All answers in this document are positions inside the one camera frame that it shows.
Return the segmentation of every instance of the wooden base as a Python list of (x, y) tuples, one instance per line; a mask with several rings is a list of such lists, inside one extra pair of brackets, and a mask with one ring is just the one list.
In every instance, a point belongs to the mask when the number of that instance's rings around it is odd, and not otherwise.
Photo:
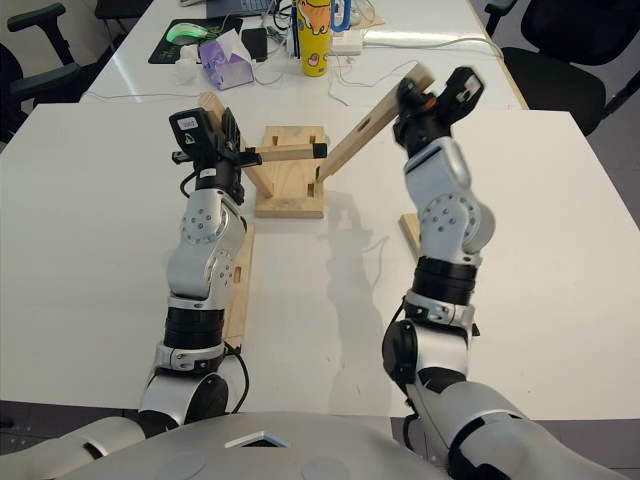
[[(322, 127), (274, 127), (265, 130), (264, 146), (324, 143)], [(256, 193), (256, 217), (262, 218), (322, 218), (324, 188), (316, 182), (316, 168), (322, 159), (288, 160), (263, 164), (273, 181), (273, 196)]]
[(409, 242), (413, 256), (420, 257), (420, 221), (415, 213), (405, 213), (400, 217), (400, 228)]
[(236, 257), (231, 286), (231, 302), (225, 311), (222, 338), (232, 348), (240, 350), (244, 339), (247, 310), (249, 306), (249, 283), (251, 281), (251, 262), (253, 260), (253, 241), (255, 229), (247, 225), (247, 235)]

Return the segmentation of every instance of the green computer mouse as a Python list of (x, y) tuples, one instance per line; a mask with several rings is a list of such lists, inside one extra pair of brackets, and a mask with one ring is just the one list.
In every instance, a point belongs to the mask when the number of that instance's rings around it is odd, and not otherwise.
[(189, 45), (206, 38), (208, 33), (206, 28), (194, 23), (176, 23), (167, 32), (167, 42), (174, 45)]

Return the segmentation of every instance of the wooden block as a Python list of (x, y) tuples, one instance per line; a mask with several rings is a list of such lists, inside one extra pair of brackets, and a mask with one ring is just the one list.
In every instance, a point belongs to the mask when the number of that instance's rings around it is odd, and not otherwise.
[[(412, 79), (420, 90), (426, 89), (433, 83), (431, 73), (429, 73), (429, 70), (421, 63), (413, 67), (405, 78)], [(323, 182), (328, 176), (333, 175), (342, 168), (345, 163), (398, 115), (398, 104), (396, 102), (398, 85), (393, 87), (391, 91), (373, 107), (373, 110), (329, 152), (326, 160), (320, 165), (318, 183)]]
[(414, 257), (420, 257), (420, 220), (415, 213), (405, 213), (400, 217), (400, 228), (404, 232)]
[[(265, 130), (264, 145), (300, 145), (323, 143), (322, 127), (273, 127)], [(322, 218), (324, 189), (316, 183), (316, 168), (322, 160), (271, 162), (262, 167), (274, 182), (273, 197), (256, 194), (256, 217)]]
[(253, 150), (259, 153), (262, 157), (262, 162), (284, 162), (286, 160), (314, 160), (318, 158), (325, 158), (327, 144), (316, 143), (316, 146), (320, 146), (320, 150), (323, 150), (324, 155), (316, 155), (314, 144), (307, 143), (305, 145), (275, 145), (270, 147), (255, 147)]
[(222, 337), (234, 349), (241, 348), (242, 340), (244, 339), (249, 306), (254, 239), (255, 229), (253, 225), (247, 225), (247, 235), (236, 257), (233, 284), (231, 285), (231, 301), (225, 310)]
[[(209, 113), (209, 120), (211, 120), (213, 127), (220, 129), (222, 124), (222, 115), (224, 114), (226, 107), (218, 97), (213, 92), (201, 93), (198, 98), (198, 106), (204, 108)], [(247, 144), (241, 136), (240, 149), (245, 150), (246, 148)], [(262, 167), (247, 167), (243, 168), (242, 171), (247, 175), (247, 177), (249, 177), (264, 197), (268, 198), (273, 196), (273, 181), (269, 178), (269, 175)]]

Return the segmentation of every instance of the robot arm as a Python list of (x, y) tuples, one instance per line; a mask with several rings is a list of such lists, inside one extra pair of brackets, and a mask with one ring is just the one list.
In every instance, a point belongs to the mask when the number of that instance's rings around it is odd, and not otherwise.
[[(215, 129), (201, 108), (169, 118), (181, 152), (175, 163), (193, 162), (181, 185), (189, 197), (180, 224), (180, 244), (169, 259), (169, 308), (139, 415), (149, 434), (225, 412), (228, 387), (216, 372), (224, 357), (222, 328), (235, 257), (246, 234), (242, 167), (257, 165), (256, 153), (240, 152), (240, 132), (231, 111)], [(195, 178), (195, 191), (184, 184)]]
[(469, 302), (495, 222), (471, 191), (451, 124), (473, 109), (483, 88), (470, 68), (456, 69), (439, 97), (407, 79), (398, 88), (394, 133), (409, 156), (405, 180), (421, 246), (405, 319), (385, 334), (385, 370), (453, 478), (623, 478), (564, 447), (495, 390), (467, 381)]

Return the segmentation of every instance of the wooden stick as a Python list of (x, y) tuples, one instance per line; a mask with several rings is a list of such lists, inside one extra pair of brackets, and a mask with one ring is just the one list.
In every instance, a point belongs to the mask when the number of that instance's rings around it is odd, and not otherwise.
[(420, 221), (415, 213), (405, 213), (400, 217), (400, 228), (407, 237), (413, 255), (420, 256)]
[[(420, 91), (426, 89), (433, 83), (433, 78), (429, 70), (421, 63), (413, 67), (411, 71), (407, 73), (406, 78), (412, 79)], [(397, 89), (398, 85), (393, 87), (393, 89), (373, 107), (373, 110), (342, 139), (336, 148), (329, 152), (329, 155), (325, 161), (322, 162), (318, 170), (318, 182), (323, 182), (328, 176), (340, 170), (345, 163), (398, 115), (398, 105), (396, 103)]]
[[(204, 108), (209, 113), (209, 120), (211, 120), (214, 127), (221, 127), (225, 106), (214, 93), (201, 93), (198, 99), (198, 106)], [(240, 149), (245, 150), (246, 148), (247, 144), (244, 138), (240, 137)], [(273, 197), (273, 181), (269, 178), (267, 172), (261, 170), (260, 167), (247, 167), (243, 169), (243, 172), (247, 174), (247, 177), (249, 177), (262, 195), (266, 198)]]
[(249, 293), (251, 281), (251, 264), (253, 261), (253, 243), (255, 228), (247, 225), (247, 235), (242, 248), (236, 256), (231, 284), (231, 301), (224, 311), (224, 328), (222, 337), (233, 348), (242, 347), (247, 311), (249, 309)]
[(283, 162), (287, 160), (313, 160), (327, 157), (326, 143), (302, 145), (276, 145), (272, 147), (248, 148), (259, 153), (263, 162)]

